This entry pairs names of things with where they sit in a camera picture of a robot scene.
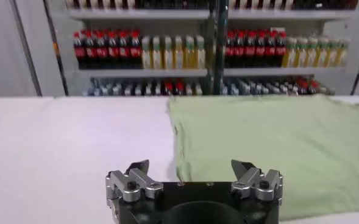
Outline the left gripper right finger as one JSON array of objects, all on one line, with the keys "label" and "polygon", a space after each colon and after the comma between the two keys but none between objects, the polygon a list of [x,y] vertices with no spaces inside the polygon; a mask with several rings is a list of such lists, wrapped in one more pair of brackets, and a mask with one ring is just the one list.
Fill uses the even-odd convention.
[{"label": "left gripper right finger", "polygon": [[231,160],[233,172],[237,178],[231,184],[231,193],[236,198],[255,197],[260,201],[282,202],[283,175],[278,170],[270,169],[263,173],[250,162]]}]

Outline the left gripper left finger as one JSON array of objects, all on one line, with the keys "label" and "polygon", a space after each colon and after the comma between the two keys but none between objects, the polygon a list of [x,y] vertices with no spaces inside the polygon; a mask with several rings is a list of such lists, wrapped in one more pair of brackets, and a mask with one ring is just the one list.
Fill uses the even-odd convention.
[{"label": "left gripper left finger", "polygon": [[163,193],[163,183],[150,178],[148,169],[149,160],[146,159],[132,163],[124,173],[110,171],[105,178],[107,201],[122,198],[128,203],[137,202],[142,192],[149,199],[157,199]]}]

